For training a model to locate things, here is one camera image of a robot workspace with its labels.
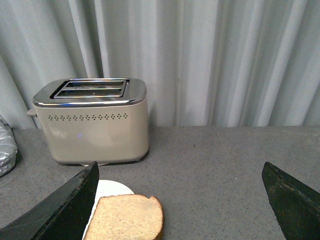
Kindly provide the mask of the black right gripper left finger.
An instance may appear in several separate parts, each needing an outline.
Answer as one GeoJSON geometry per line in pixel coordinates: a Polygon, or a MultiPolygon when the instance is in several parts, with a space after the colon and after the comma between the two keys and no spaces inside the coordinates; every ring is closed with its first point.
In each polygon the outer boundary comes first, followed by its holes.
{"type": "Polygon", "coordinates": [[[95,203],[97,162],[0,230],[2,240],[80,240],[95,203]]]}

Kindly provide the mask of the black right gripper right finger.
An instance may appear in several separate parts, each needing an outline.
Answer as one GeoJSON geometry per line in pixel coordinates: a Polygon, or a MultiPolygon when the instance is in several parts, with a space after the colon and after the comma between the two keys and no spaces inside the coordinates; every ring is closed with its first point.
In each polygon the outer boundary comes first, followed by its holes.
{"type": "Polygon", "coordinates": [[[261,173],[269,204],[287,240],[320,238],[320,193],[266,162],[261,173]]]}

